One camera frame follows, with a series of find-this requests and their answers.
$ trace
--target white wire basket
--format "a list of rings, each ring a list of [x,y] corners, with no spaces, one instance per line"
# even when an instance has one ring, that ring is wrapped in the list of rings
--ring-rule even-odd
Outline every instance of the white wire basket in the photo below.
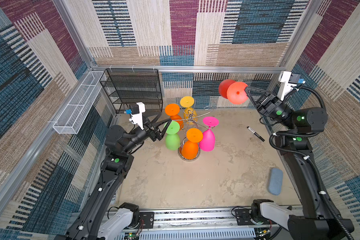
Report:
[[[102,71],[91,71],[83,80],[63,112],[53,124],[58,134],[77,134],[106,80]]]

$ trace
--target beige tabletop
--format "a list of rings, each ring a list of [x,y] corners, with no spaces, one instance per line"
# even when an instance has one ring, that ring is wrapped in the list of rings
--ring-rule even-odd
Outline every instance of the beige tabletop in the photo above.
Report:
[[[186,162],[177,151],[165,147],[164,139],[146,140],[134,153],[132,167],[119,189],[118,201],[112,205],[130,202],[141,209],[249,206],[253,199],[271,199],[280,205],[300,204],[278,153],[268,143],[269,134],[259,123],[256,110],[215,109],[208,116],[220,122],[212,129],[216,137],[213,151],[202,151],[195,161]],[[123,114],[118,122],[126,131],[133,127],[128,118]],[[262,142],[247,126],[266,141]],[[183,139],[184,133],[178,134]],[[267,190],[273,167],[284,173],[278,196]]]

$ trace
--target blue eraser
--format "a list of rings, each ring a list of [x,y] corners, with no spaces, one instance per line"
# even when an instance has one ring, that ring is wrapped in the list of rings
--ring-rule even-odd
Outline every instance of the blue eraser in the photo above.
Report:
[[[283,185],[283,171],[278,168],[271,169],[269,176],[268,191],[273,195],[281,193],[281,186]]]

